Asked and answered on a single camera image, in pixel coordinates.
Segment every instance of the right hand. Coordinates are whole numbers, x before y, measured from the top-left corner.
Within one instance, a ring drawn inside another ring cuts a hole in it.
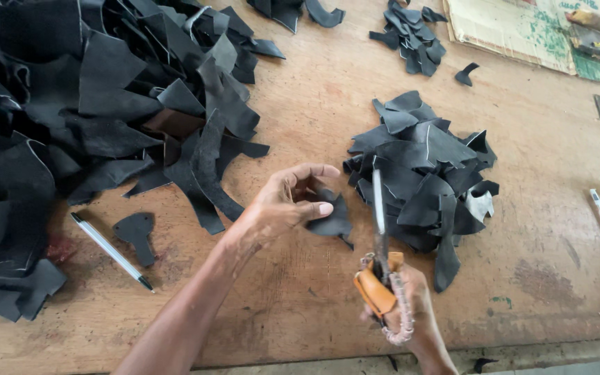
[[[411,304],[411,311],[413,319],[415,320],[414,331],[422,330],[424,329],[423,326],[431,324],[430,320],[434,320],[432,300],[430,298],[427,279],[422,272],[406,263],[402,264],[398,274],[404,283],[404,291]],[[365,304],[365,311],[361,313],[360,319],[366,321],[372,316],[374,316],[374,313],[371,308]],[[393,310],[383,314],[383,319],[385,320],[386,326],[391,331],[395,333],[399,332],[401,321],[399,304],[396,303]]]

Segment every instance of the wooden work surface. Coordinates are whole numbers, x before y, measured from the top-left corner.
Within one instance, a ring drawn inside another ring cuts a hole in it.
[[[226,171],[226,191],[246,205],[274,171],[304,161],[340,166],[350,137],[378,124],[372,98],[419,90],[437,115],[453,121],[457,135],[487,129],[499,156],[483,172],[501,184],[495,216],[486,219],[487,229],[462,239],[462,267],[453,285],[433,294],[448,347],[599,339],[600,221],[588,189],[600,193],[600,121],[592,99],[600,83],[455,45],[444,23],[436,31],[448,52],[437,73],[409,75],[399,52],[368,39],[369,30],[384,25],[384,0],[322,3],[345,9],[344,23],[323,29],[305,14],[296,35],[244,0],[233,5],[255,36],[274,40],[287,60],[262,58],[256,68],[249,105],[261,123],[253,140],[271,145],[270,154],[238,157]],[[453,76],[472,61],[481,68],[469,88]],[[330,184],[345,194],[355,252],[337,238],[300,230],[256,254],[221,307],[197,366],[400,351],[376,324],[358,320],[363,303],[351,278],[371,248],[370,210],[347,176]],[[132,185],[74,209],[111,238],[108,228],[119,219],[154,214],[149,239],[159,260],[143,273],[157,293],[110,260],[59,203],[49,230],[56,248],[75,252],[59,265],[69,281],[35,321],[0,318],[0,374],[112,370],[220,239],[199,227],[174,185],[121,198]],[[130,246],[113,243],[134,259]],[[396,241],[391,246],[432,280],[433,256],[414,256]]]

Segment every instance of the hand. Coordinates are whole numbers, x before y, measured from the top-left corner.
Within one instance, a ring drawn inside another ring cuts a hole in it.
[[[397,272],[402,279],[407,301],[411,305],[412,317],[414,319],[414,334],[409,343],[413,343],[414,337],[418,337],[419,331],[436,327],[434,313],[432,312],[432,300],[430,298],[429,286],[425,275],[418,269],[404,263]],[[365,311],[361,313],[361,320],[366,321],[373,316],[371,308],[365,304]],[[392,332],[397,333],[401,325],[401,313],[399,304],[396,303],[393,310],[383,314],[385,324]]]
[[[333,205],[310,202],[315,193],[326,189],[317,177],[338,177],[339,170],[327,164],[305,163],[271,175],[249,207],[235,222],[247,237],[265,246],[294,227],[329,216]]]

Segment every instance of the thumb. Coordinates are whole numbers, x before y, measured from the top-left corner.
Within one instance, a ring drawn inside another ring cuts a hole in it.
[[[296,203],[297,211],[303,221],[320,219],[333,213],[333,205],[325,201],[309,203],[308,201]]]

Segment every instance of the green paint mark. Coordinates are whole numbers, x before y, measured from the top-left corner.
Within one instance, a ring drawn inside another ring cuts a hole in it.
[[[509,310],[512,310],[513,308],[513,302],[511,301],[511,298],[508,297],[492,297],[490,298],[490,301],[492,302],[506,302],[509,305]]]
[[[556,16],[534,8],[534,20],[529,29],[536,38],[536,44],[554,55],[557,59],[566,59],[570,52],[569,41],[561,32],[561,25]]]

